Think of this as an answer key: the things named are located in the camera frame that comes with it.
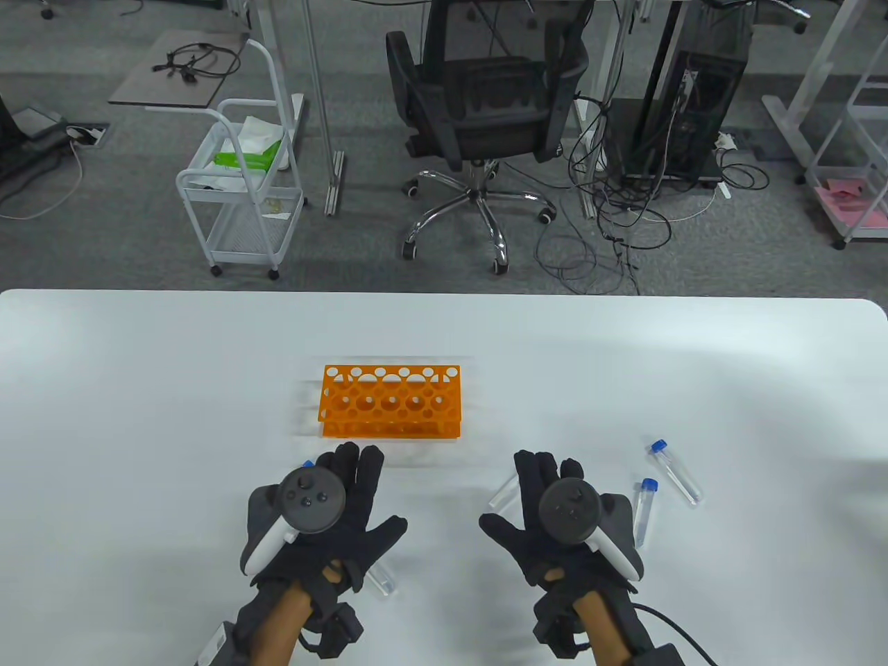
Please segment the person's right hand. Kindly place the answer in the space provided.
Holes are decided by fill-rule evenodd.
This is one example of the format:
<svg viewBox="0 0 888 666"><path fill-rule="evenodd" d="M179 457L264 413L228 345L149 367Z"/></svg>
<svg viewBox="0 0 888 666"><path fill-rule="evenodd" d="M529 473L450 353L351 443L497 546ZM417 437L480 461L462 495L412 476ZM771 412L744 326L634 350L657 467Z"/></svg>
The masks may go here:
<svg viewBox="0 0 888 666"><path fill-rule="evenodd" d="M630 499L597 492L574 458L556 463L552 453L520 450L513 460L524 526L485 513L479 527L517 562L527 583L559 589L573 601L590 591L635 594L644 565Z"/></svg>

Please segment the person's left hand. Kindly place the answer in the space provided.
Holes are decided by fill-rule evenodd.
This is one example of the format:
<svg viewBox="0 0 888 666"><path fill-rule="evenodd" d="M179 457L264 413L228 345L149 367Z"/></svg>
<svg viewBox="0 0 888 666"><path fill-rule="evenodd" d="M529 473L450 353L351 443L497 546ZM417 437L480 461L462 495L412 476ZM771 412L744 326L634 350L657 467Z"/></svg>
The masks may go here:
<svg viewBox="0 0 888 666"><path fill-rule="evenodd" d="M260 587L267 581L288 581L310 590L316 587L315 579L321 578L339 595L348 589L361 591L369 569L408 529L408 520L397 515L374 529L368 528L383 464L384 454L377 446L359 448L351 441L321 454L315 468L330 470L343 483L345 505L341 517L330 529L316 535L299 533L294 543L286 543L253 577L251 584Z"/></svg>

